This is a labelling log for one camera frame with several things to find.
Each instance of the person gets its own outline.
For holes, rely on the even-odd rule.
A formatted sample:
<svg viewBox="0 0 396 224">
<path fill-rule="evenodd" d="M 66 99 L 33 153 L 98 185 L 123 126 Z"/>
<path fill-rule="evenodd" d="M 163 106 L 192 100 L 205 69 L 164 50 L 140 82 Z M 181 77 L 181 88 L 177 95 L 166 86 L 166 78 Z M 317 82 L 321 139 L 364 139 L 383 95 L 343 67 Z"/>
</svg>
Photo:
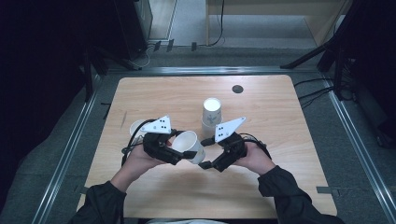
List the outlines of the person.
<svg viewBox="0 0 396 224">
<path fill-rule="evenodd" d="M 259 175 L 259 191 L 263 197 L 274 197 L 279 223 L 344 223 L 339 217 L 322 215 L 308 194 L 297 186 L 293 175 L 275 165 L 255 143 L 246 142 L 245 146 L 246 157 L 233 165 L 246 167 Z M 88 189 L 84 205 L 69 223 L 117 223 L 126 190 L 139 176 L 161 164 L 164 162 L 151 158 L 143 146 L 135 147 L 110 181 Z"/>
</svg>

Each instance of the stacked cup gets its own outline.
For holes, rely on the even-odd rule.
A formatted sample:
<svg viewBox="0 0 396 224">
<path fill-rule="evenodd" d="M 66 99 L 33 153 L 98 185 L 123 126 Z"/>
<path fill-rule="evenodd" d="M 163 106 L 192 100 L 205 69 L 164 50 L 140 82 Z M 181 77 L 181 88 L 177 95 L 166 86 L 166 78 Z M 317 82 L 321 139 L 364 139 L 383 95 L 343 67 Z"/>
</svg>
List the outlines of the stacked cup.
<svg viewBox="0 0 396 224">
<path fill-rule="evenodd" d="M 202 115 L 203 137 L 210 138 L 215 135 L 216 125 L 222 122 L 221 101 L 217 98 L 207 98 L 204 101 L 204 112 Z"/>
</svg>

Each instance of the person's right hand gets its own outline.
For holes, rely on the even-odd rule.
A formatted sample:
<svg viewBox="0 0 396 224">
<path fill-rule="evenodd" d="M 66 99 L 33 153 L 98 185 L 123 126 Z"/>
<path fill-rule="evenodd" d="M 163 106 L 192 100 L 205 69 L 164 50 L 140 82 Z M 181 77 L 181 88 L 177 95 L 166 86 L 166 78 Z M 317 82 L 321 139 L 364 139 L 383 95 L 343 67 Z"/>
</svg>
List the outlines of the person's right hand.
<svg viewBox="0 0 396 224">
<path fill-rule="evenodd" d="M 246 167 L 258 175 L 264 175 L 276 167 L 271 159 L 255 143 L 246 142 L 245 148 L 247 149 L 246 157 L 237 160 L 233 165 Z"/>
</svg>

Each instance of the wooden table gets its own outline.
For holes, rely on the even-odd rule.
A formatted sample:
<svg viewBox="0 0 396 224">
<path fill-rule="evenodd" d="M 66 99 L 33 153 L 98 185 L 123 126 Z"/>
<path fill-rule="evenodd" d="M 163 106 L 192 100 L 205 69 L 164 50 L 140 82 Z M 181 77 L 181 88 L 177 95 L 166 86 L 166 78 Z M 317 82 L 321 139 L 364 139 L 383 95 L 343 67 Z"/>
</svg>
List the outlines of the wooden table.
<svg viewBox="0 0 396 224">
<path fill-rule="evenodd" d="M 352 0 L 227 0 L 224 3 L 224 15 L 303 15 L 315 42 L 320 46 L 334 29 L 339 17 L 346 14 L 351 2 Z M 221 1 L 206 0 L 207 45 L 209 15 L 220 14 Z"/>
<path fill-rule="evenodd" d="M 244 88 L 234 93 L 234 85 Z M 201 135 L 206 98 L 222 103 L 223 120 L 247 117 L 237 130 L 250 133 L 268 145 L 276 164 L 291 171 L 300 188 L 322 213 L 336 215 L 302 109 L 288 76 L 245 77 L 127 77 L 120 81 L 88 175 L 86 187 L 111 179 L 120 169 L 121 149 L 129 141 L 129 128 L 138 119 L 171 118 L 177 130 Z M 219 145 L 206 147 L 205 160 L 213 161 Z M 258 191 L 257 175 L 231 166 L 223 173 L 202 170 L 188 161 L 161 165 L 129 187 L 126 217 L 271 218 L 273 198 Z M 84 197 L 78 207 L 82 206 Z"/>
</svg>

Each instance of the black sleeve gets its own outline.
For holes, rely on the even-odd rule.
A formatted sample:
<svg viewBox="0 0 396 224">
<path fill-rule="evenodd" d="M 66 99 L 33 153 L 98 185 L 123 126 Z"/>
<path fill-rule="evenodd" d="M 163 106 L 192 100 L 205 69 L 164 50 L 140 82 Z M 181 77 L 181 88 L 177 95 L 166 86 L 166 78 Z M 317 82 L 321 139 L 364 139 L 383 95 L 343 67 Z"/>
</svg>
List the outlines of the black sleeve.
<svg viewBox="0 0 396 224">
<path fill-rule="evenodd" d="M 344 223 L 339 217 L 322 215 L 294 176 L 279 166 L 259 177 L 259 191 L 263 197 L 274 197 L 279 223 Z"/>
<path fill-rule="evenodd" d="M 110 181 L 88 189 L 84 205 L 70 219 L 69 224 L 117 223 L 126 193 L 119 191 Z"/>
</svg>

